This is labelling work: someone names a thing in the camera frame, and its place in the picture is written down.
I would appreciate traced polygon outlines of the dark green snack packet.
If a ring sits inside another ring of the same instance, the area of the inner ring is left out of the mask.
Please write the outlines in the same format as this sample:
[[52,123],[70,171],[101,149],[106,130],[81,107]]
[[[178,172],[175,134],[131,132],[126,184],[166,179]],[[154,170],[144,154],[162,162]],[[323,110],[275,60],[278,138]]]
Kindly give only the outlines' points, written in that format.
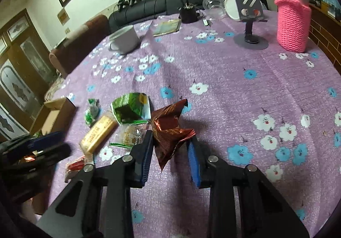
[[149,97],[144,93],[124,94],[111,103],[119,124],[143,124],[151,119]]

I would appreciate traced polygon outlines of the dark red snack packet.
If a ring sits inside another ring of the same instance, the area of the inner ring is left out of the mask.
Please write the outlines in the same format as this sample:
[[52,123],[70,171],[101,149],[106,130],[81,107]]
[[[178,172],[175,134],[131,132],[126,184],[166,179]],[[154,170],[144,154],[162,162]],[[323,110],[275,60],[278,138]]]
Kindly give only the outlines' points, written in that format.
[[156,141],[154,148],[161,170],[165,168],[175,152],[186,141],[195,136],[194,129],[182,128],[179,124],[179,118],[184,107],[188,107],[187,99],[182,99],[152,112],[151,126]]

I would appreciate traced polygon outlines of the red white small packet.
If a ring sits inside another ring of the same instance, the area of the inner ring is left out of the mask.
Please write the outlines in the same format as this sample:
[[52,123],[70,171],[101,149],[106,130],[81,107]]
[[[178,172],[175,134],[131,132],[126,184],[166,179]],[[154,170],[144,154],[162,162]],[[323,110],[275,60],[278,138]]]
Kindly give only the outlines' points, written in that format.
[[92,154],[82,155],[81,157],[66,164],[64,182],[69,181],[83,169],[85,165],[94,164],[94,158]]

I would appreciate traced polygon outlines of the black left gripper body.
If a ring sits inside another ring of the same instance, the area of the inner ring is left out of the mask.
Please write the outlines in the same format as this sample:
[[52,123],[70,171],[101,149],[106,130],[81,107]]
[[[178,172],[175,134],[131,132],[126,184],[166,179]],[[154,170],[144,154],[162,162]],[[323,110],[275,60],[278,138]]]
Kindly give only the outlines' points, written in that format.
[[33,161],[42,150],[28,148],[31,135],[23,135],[1,143],[1,181],[10,199],[19,205],[31,201],[33,212],[42,215],[48,207],[55,166],[16,168],[19,162]]

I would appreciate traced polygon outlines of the cardboard box tray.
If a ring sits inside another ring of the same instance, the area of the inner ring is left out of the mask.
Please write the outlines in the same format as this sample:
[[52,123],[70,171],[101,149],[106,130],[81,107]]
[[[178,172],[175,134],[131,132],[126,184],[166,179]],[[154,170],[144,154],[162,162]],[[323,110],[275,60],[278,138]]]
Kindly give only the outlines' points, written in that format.
[[76,113],[76,106],[68,98],[59,98],[45,102],[29,133],[40,132],[47,135],[57,131],[67,132]]

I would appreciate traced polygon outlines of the small green candy wrapper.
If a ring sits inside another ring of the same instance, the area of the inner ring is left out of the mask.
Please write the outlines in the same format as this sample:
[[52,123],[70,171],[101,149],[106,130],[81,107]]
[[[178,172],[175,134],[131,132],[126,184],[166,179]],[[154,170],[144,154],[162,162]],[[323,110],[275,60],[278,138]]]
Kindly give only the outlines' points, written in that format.
[[88,107],[84,113],[84,120],[87,126],[91,126],[99,116],[99,100],[95,98],[88,99]]

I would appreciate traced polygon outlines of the patterned bed couch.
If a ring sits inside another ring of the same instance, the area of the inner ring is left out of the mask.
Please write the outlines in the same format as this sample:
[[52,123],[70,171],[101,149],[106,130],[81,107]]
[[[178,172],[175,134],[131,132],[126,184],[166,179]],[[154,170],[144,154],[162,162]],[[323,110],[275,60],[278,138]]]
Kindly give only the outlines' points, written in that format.
[[45,102],[51,101],[55,93],[62,87],[65,79],[59,76],[44,95]]

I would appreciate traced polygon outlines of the clear wrapped pastry packet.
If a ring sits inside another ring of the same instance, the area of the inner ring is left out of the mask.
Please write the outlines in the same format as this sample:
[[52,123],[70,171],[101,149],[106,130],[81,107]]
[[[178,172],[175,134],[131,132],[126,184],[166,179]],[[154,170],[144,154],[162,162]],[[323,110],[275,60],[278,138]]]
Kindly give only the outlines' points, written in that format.
[[122,124],[118,127],[114,139],[109,142],[109,145],[131,149],[143,142],[147,130],[149,130],[149,123]]

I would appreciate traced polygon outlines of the white ceramic mug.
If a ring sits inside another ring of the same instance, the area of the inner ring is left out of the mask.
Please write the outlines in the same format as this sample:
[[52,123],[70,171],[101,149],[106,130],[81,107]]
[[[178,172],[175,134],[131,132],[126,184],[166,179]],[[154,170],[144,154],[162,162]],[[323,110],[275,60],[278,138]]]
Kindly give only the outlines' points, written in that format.
[[133,25],[127,25],[109,36],[108,50],[126,55],[133,52],[139,45],[140,39]]

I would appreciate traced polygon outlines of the green patterned booklet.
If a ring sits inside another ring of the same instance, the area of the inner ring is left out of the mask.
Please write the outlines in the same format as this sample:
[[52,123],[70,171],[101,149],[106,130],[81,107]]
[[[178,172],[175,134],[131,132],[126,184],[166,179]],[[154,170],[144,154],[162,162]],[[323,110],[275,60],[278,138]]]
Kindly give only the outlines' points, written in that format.
[[180,29],[182,21],[180,19],[171,19],[157,25],[153,32],[153,37],[163,36],[177,32]]

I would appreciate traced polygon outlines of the black leather sofa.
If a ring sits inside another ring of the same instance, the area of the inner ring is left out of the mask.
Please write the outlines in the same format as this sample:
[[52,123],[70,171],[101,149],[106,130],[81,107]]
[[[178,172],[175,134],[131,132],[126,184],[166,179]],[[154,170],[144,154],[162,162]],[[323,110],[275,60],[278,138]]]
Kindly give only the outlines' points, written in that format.
[[117,7],[109,16],[110,32],[114,33],[126,25],[155,19],[158,16],[178,14],[179,9],[189,2],[202,9],[203,0],[141,0],[132,6]]

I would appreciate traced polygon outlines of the small black container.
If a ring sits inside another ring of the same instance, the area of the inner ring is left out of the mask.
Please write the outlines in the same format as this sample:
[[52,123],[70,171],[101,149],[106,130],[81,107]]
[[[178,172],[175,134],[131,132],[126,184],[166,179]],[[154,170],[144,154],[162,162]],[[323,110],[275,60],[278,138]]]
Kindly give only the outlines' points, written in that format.
[[186,0],[184,6],[179,9],[179,19],[183,24],[191,24],[198,21],[200,12],[197,11],[197,7]]

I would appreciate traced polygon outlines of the pink knitted sleeve bottle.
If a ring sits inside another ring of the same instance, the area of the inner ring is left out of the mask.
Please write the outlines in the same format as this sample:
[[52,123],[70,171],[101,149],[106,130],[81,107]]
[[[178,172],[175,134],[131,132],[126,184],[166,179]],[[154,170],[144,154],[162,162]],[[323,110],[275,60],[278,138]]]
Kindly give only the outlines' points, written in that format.
[[312,10],[309,0],[275,0],[278,8],[277,41],[287,51],[303,53],[309,36]]

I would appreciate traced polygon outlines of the white lidded paper cup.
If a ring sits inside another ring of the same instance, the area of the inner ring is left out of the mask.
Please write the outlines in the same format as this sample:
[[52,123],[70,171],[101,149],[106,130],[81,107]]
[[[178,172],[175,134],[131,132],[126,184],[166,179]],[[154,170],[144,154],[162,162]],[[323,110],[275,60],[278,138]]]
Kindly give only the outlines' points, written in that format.
[[240,21],[239,11],[236,4],[236,0],[224,0],[224,7],[227,15],[235,20]]

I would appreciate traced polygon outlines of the clear plastic cup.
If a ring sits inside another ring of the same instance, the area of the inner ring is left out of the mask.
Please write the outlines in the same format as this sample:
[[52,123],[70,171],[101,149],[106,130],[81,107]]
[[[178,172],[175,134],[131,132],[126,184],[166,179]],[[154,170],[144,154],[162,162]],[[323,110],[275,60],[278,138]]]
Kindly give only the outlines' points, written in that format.
[[226,16],[222,0],[203,0],[202,6],[211,19],[220,20]]

